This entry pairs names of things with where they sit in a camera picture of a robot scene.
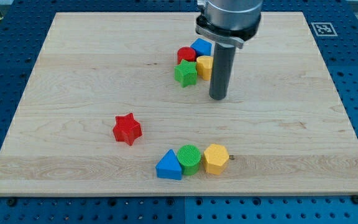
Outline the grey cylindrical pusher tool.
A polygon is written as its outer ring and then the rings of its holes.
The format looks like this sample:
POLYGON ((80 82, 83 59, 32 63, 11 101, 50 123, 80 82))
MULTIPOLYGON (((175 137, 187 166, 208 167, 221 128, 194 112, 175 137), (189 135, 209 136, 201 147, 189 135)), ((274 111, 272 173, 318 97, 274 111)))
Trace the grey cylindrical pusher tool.
POLYGON ((209 95, 222 100, 227 95, 236 48, 233 45, 216 42, 214 45, 213 67, 209 84, 209 95))

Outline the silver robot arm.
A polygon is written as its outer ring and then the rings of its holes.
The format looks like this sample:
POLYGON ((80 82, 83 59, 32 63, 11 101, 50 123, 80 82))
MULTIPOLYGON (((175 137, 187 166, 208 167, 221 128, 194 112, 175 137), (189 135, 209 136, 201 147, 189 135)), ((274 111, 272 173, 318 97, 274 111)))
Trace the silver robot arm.
POLYGON ((235 52, 256 35, 263 0, 205 0, 198 1, 200 15, 195 32, 214 42, 213 67, 209 96, 222 100, 227 89, 235 52))

